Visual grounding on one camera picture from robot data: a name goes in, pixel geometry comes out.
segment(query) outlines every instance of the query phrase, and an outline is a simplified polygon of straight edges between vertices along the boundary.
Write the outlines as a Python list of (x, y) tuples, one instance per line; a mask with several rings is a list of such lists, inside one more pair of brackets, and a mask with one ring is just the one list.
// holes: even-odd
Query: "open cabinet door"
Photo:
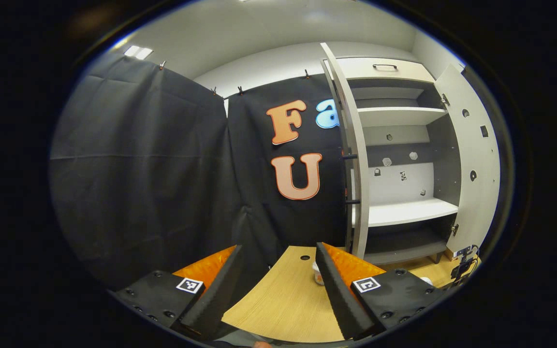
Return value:
[(362, 259), (365, 257), (366, 238), (369, 229), (369, 178), (366, 175), (368, 173), (369, 161), (366, 156), (365, 135), (362, 131), (358, 108), (356, 107), (356, 101), (352, 95), (347, 78), (328, 45), (322, 43), (321, 46), (328, 58), (328, 66), (332, 76), (334, 76), (334, 84), (341, 103), (341, 105), (337, 106), (337, 110), (342, 109), (342, 125), (345, 125), (345, 127), (341, 131), (346, 132), (345, 136), (349, 146), (347, 150), (351, 151), (350, 154), (356, 155), (356, 158), (353, 159), (355, 192), (352, 192), (352, 194), (355, 200), (360, 200), (360, 203), (355, 205), (356, 223), (354, 224), (352, 254)]
[(453, 121), (461, 160), (458, 212), (447, 243), (454, 255), (471, 245), (480, 247), (496, 210), (500, 182), (493, 126), (477, 93), (458, 69), (447, 66), (434, 83)]

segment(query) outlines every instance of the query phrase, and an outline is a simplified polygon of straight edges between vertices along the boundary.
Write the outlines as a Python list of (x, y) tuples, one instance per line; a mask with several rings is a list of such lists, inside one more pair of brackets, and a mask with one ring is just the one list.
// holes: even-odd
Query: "cabinet shelf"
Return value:
[(365, 261), (372, 264), (403, 262), (445, 250), (446, 240), (427, 226), (395, 233), (369, 233)]
[[(372, 205), (369, 207), (369, 227), (397, 225), (455, 214), (457, 205), (431, 198), (429, 200)], [(356, 224), (356, 208), (352, 207), (352, 226)]]
[(425, 126), (447, 114), (444, 109), (394, 106), (382, 108), (358, 108), (364, 127)]

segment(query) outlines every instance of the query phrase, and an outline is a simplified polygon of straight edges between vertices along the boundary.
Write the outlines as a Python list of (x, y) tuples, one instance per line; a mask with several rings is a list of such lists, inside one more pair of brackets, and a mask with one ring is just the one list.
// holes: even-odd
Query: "ceiling light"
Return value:
[(141, 47), (139, 47), (139, 46), (130, 46), (130, 48), (127, 49), (126, 52), (124, 52), (124, 55), (125, 55), (125, 56), (128, 56), (128, 57), (132, 57), (135, 53), (137, 53), (137, 50), (139, 50), (139, 48), (141, 48)]
[(139, 53), (137, 53), (137, 55), (135, 57), (139, 58), (139, 59), (146, 59), (147, 56), (150, 55), (150, 53), (153, 52), (153, 49), (149, 49), (149, 48), (142, 48), (141, 51), (139, 51)]

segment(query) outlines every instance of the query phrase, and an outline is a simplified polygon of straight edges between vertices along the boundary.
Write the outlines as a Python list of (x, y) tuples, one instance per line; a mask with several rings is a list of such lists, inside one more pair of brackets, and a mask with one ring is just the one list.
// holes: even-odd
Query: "white wall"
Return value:
[(448, 64), (466, 66), (455, 54), (442, 46), (435, 38), (420, 30), (416, 31), (414, 47), (411, 49), (411, 52), (435, 79), (442, 75)]
[[(328, 42), (336, 57), (362, 55), (418, 61), (412, 53), (388, 46), (359, 42)], [(223, 97), (276, 81), (323, 73), (319, 62), (325, 53), (319, 42), (292, 44), (242, 57), (194, 79)]]

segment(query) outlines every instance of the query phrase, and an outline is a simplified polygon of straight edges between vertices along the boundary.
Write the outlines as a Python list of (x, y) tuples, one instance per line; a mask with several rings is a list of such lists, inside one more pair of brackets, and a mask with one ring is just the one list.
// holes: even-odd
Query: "drawer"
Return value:
[[(338, 65), (348, 80), (395, 79), (433, 83), (435, 79), (417, 62), (387, 58), (337, 58)], [(327, 61), (323, 61), (330, 71)]]

